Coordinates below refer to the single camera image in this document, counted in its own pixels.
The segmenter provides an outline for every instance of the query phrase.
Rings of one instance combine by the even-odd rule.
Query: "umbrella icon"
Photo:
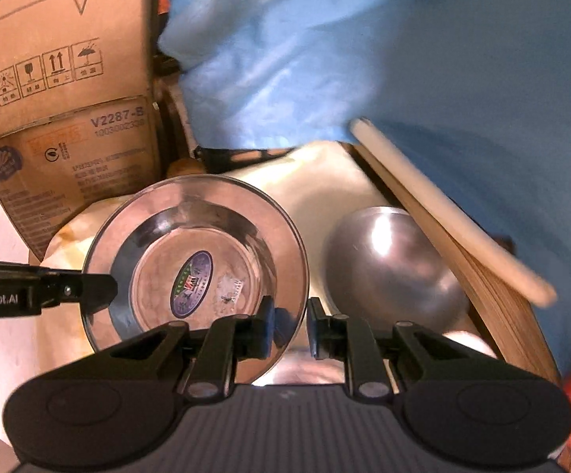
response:
[[[97,53],[97,50],[95,50],[93,47],[95,46],[95,43],[89,43],[88,46],[86,46],[85,48],[82,48],[82,51],[79,52],[77,54],[77,56],[85,56],[86,57],[86,62],[84,65],[88,65],[90,63],[88,56],[92,55],[93,53]]]

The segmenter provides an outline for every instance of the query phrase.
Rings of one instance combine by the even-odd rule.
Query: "wooden handle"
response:
[[[536,306],[545,308],[556,301],[556,291],[549,282],[498,246],[373,124],[358,119],[352,132],[451,237],[486,268]]]
[[[559,371],[527,300],[465,250],[365,147],[357,153],[392,190],[441,254],[507,363],[556,384]]]

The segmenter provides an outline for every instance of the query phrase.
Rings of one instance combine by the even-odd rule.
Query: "wine glass icon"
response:
[[[33,79],[31,78],[31,72],[34,71],[34,65],[29,62],[25,64],[25,72],[29,75],[29,81],[32,82]]]

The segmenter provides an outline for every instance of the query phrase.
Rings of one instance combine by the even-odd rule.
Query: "oval sticker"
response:
[[[213,277],[213,259],[206,251],[198,251],[178,272],[171,292],[171,312],[176,318],[193,313],[206,296]]]

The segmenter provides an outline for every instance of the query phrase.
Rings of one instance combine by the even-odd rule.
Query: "stainless steel bowl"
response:
[[[469,300],[413,218],[374,207],[352,213],[325,245],[325,287],[338,311],[390,329],[411,320],[445,332]]]
[[[108,309],[82,315],[95,349],[173,320],[193,329],[253,314],[275,300],[275,340],[265,361],[237,368],[251,382],[280,357],[300,326],[309,289],[305,249],[286,213],[266,194],[224,176],[154,184],[120,207],[95,237],[85,272],[111,274]]]

